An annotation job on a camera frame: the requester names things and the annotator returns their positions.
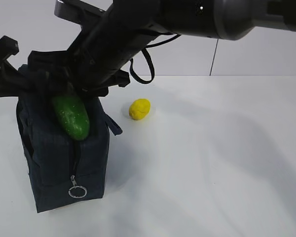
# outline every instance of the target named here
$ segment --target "metal key ring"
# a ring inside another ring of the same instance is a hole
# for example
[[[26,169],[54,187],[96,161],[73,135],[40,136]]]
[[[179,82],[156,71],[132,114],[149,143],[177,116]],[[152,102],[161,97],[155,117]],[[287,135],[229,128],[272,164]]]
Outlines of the metal key ring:
[[[82,189],[82,190],[84,190],[84,195],[82,195],[80,197],[73,195],[71,193],[71,191],[74,190],[74,189]],[[71,196],[72,198],[76,198],[76,199],[78,199],[78,198],[84,198],[85,196],[87,196],[87,193],[88,193],[87,189],[85,187],[83,187],[83,186],[73,186],[68,191],[69,196]]]

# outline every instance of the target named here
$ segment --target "black mechanical arm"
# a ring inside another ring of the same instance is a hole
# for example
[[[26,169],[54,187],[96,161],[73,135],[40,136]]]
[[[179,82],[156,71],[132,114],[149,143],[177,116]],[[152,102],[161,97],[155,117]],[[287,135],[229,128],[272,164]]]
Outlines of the black mechanical arm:
[[[191,35],[238,40],[256,26],[296,32],[296,0],[113,0],[107,11],[80,0],[56,0],[55,15],[81,26],[66,51],[37,52],[30,70],[44,70],[54,82],[50,92],[71,83],[81,96],[106,96],[113,85],[125,87],[120,70],[161,35]],[[18,44],[0,39],[0,97],[38,90],[7,59]]]

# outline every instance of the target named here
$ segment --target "yellow lemon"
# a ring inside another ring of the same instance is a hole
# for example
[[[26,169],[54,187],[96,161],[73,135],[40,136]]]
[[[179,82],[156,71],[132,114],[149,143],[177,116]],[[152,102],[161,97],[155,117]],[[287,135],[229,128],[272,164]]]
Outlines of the yellow lemon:
[[[142,120],[149,112],[150,101],[147,99],[138,99],[129,108],[129,116],[133,120]]]

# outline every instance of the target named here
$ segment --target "green cucumber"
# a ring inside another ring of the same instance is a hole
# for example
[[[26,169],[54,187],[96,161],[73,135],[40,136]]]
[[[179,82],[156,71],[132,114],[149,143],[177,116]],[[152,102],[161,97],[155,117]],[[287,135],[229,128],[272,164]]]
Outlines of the green cucumber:
[[[83,101],[76,95],[59,95],[51,99],[61,127],[77,141],[85,140],[90,131],[90,120]]]

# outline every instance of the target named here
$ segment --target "dark blue bag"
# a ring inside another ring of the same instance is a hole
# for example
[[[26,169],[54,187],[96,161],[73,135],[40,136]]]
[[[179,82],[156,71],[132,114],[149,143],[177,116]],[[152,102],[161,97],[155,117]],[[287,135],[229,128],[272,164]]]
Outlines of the dark blue bag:
[[[98,98],[85,101],[85,107],[90,134],[78,142],[60,127],[41,94],[19,97],[17,121],[38,213],[103,197],[109,128],[115,135],[122,130],[103,111]]]

